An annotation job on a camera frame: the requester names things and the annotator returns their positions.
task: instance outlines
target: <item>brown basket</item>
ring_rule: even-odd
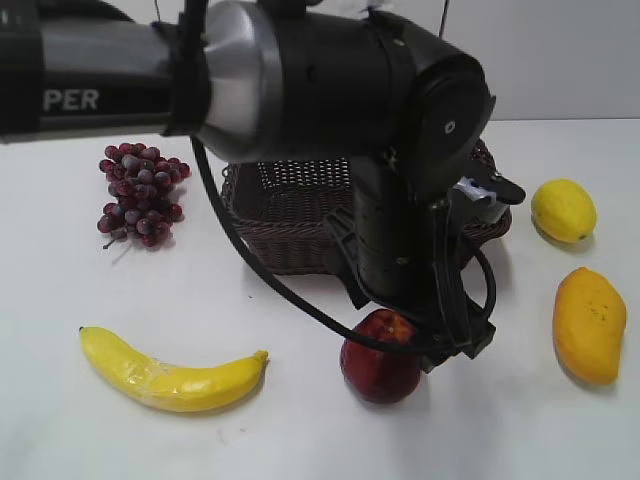
[[[478,141],[472,159],[492,170],[493,157]],[[278,275],[328,273],[322,263],[332,241],[323,217],[337,207],[352,210],[351,179],[346,160],[254,163],[224,170],[222,200],[240,236],[264,266]],[[495,224],[473,219],[464,233],[481,246],[507,233],[511,212]],[[458,252],[459,263],[470,258]]]

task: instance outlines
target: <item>red apple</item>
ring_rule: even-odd
[[[381,342],[407,345],[414,327],[397,313],[380,309],[370,313],[354,331]],[[340,366],[347,382],[374,403],[395,403],[415,390],[420,382],[420,358],[379,352],[345,340]]]

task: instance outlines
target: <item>banana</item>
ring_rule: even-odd
[[[218,367],[187,368],[148,357],[101,327],[80,328],[80,340],[89,362],[114,387],[171,412],[209,410],[241,399],[257,385],[268,357],[258,350]]]

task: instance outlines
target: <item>white table surface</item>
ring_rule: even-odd
[[[484,248],[498,281],[495,339],[386,408],[346,388],[341,339],[244,266],[197,176],[184,184],[173,246],[102,250],[104,146],[143,141],[193,165],[186,139],[0,148],[0,478],[640,478],[639,137],[640,121],[629,120],[489,125],[500,170],[529,194],[510,233]],[[565,176],[590,191],[599,213],[594,240],[575,249],[551,245],[530,222],[535,189]],[[582,265],[607,276],[629,312],[620,378],[604,392],[569,380],[552,346],[556,287]],[[332,278],[287,283],[348,325],[371,309],[353,310]],[[465,284],[483,295],[475,264]],[[90,368],[81,325],[110,328],[171,363],[215,365],[258,348],[271,362],[262,391],[235,410],[163,413]]]

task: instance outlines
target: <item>yellow mango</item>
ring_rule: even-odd
[[[579,379],[610,385],[618,377],[627,309],[599,273],[581,267],[556,294],[553,338],[560,361]]]

